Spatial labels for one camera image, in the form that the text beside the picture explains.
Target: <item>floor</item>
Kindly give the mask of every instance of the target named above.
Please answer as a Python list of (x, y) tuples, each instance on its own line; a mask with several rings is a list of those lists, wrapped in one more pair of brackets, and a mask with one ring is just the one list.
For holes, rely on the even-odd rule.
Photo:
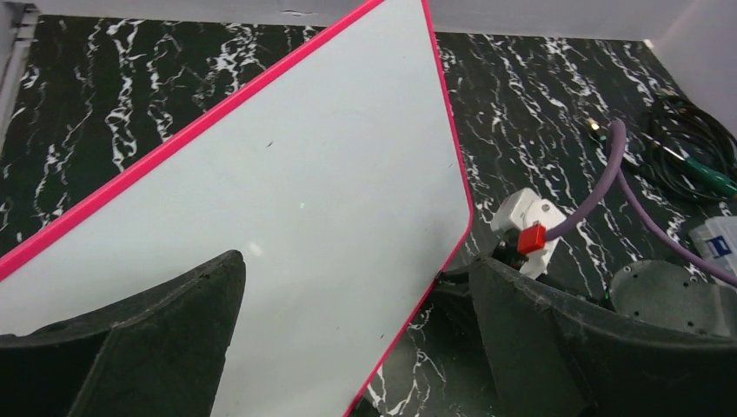
[[(179, 129), (309, 40), (309, 27), (42, 17), (0, 156), (0, 254), (15, 247)], [(587, 117), (621, 118), (641, 148), (642, 114), (678, 91), (638, 42), (437, 34), (475, 207), (452, 267), (491, 251), (501, 200), (531, 187), (571, 213), (604, 157)], [(729, 213), (670, 202), (628, 178), (675, 238)], [(670, 258), (610, 194), (559, 246), (549, 274), (598, 297), (637, 259)], [(383, 415), (501, 416), (483, 353), (431, 304), (404, 332), (366, 393)]]

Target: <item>blue label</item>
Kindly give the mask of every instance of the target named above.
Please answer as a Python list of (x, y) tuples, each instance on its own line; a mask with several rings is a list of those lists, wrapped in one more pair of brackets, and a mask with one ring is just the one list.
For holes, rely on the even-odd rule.
[(724, 236), (716, 236), (709, 239), (707, 242), (709, 243), (709, 247), (712, 249), (714, 259), (718, 259), (724, 255), (730, 255), (732, 253), (732, 249), (727, 245), (727, 241), (724, 239)]

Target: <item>pink edge trim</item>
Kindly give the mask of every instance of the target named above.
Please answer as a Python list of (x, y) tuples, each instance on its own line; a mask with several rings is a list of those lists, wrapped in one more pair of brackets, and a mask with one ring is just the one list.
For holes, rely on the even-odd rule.
[[(441, 271), (447, 267), (447, 265), (450, 263), (450, 261), (453, 259), (453, 256), (455, 256), (455, 253), (458, 252), (458, 249), (461, 248), (461, 245), (466, 240), (466, 237), (471, 232), (471, 227), (474, 223), (474, 199), (471, 195), (471, 188), (468, 185), (468, 178), (466, 177), (466, 164), (463, 162), (463, 152), (461, 151), (461, 144), (458, 142), (458, 132), (455, 130), (455, 120), (453, 119), (453, 108), (450, 105), (450, 97), (448, 96), (448, 87), (445, 84), (445, 73), (442, 70), (442, 62), (440, 59), (440, 50), (438, 49), (437, 40), (435, 39), (435, 29), (433, 28), (433, 19), (432, 16), (430, 16), (430, 5), (428, 3), (428, 0), (420, 0), (422, 1), (422, 8), (425, 11), (425, 20), (428, 23), (428, 34), (430, 36), (430, 42), (433, 46), (433, 54), (435, 54), (435, 64), (437, 66), (438, 70), (438, 76), (440, 77), (440, 85), (442, 89), (442, 98), (445, 100), (445, 108), (448, 111), (448, 123), (450, 123), (450, 131), (453, 134), (453, 142), (455, 144), (455, 153), (458, 155), (458, 167), (461, 170), (461, 178), (463, 179), (463, 187), (466, 189), (466, 199), (468, 201), (468, 224), (466, 226), (466, 230), (463, 232), (463, 235), (461, 236), (461, 239), (458, 241), (458, 243), (455, 244), (455, 247), (453, 248), (453, 251), (450, 252), (450, 255), (448, 255), (448, 259), (445, 260), (445, 262), (442, 264)], [(409, 323), (412, 321), (412, 319), (415, 317), (415, 314), (417, 314), (417, 311), (420, 310), (420, 306), (425, 301), (426, 298), (428, 298), (428, 295), (430, 294), (430, 291), (432, 291), (433, 286), (435, 285), (435, 280), (433, 280), (428, 289), (425, 290), (425, 294), (422, 295), (422, 298), (419, 302), (417, 302), (417, 305), (415, 308), (412, 309), (412, 313), (409, 315), (407, 320), (402, 324), (402, 327), (397, 332), (394, 339), (389, 343), (389, 346), (387, 347), (386, 352), (382, 355), (381, 359), (376, 363), (374, 366), (374, 369), (371, 370), (371, 374), (368, 375), (368, 378), (363, 382), (363, 385), (361, 385), (361, 389), (358, 390), (358, 393), (356, 393), (354, 399), (351, 401), (351, 403), (348, 406), (348, 409), (346, 409), (345, 413), (343, 413), (342, 417), (348, 417), (350, 414), (350, 411), (353, 409), (355, 404), (361, 399), (361, 396), (363, 395), (363, 392), (366, 390), (366, 387), (369, 386), (369, 383), (371, 383), (371, 380), (374, 378), (374, 375), (376, 374), (376, 371), (379, 370), (379, 367), (384, 363), (384, 361), (387, 359), (387, 356), (389, 353), (394, 349), (394, 346), (399, 341), (399, 338), (402, 336), (402, 333), (404, 333), (404, 330), (409, 326)]]
[(102, 206), (130, 187), (134, 182), (140, 180), (160, 163), (174, 155), (187, 143), (198, 137), (203, 131), (225, 117), (233, 109), (251, 98), (255, 93), (269, 85), (281, 74), (294, 67), (305, 56), (311, 54), (335, 35), (342, 32), (350, 24), (371, 11), (383, 0), (368, 0), (348, 13), (345, 17), (333, 23), (327, 29), (318, 33), (305, 44), (285, 56), (259, 76), (243, 86), (237, 92), (219, 102), (214, 108), (198, 117), (194, 122), (180, 130), (167, 142), (142, 157), (138, 162), (125, 169), (121, 174), (108, 181), (94, 193), (88, 195), (84, 200), (73, 206), (69, 211), (51, 222), (45, 228), (36, 232), (33, 236), (13, 248), (10, 252), (0, 258), (0, 281), (8, 277), (22, 267), (27, 261), (38, 255), (72, 230), (77, 224), (87, 217), (93, 215)]

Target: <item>red connector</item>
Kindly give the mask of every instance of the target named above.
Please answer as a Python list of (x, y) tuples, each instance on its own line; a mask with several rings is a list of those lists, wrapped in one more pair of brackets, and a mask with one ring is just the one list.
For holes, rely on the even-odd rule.
[(520, 240), (517, 241), (517, 252), (527, 255), (542, 248), (545, 248), (545, 227), (540, 223), (520, 232)]

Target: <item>white wall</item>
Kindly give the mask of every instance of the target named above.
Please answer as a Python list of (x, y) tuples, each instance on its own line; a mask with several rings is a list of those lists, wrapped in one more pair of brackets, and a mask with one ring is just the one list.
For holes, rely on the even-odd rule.
[[(36, 0), (46, 14), (326, 25), (362, 0)], [(662, 36), (689, 0), (430, 0), (440, 31), (636, 39)]]
[(653, 44), (683, 91), (737, 135), (735, 25), (735, 0), (694, 0)]

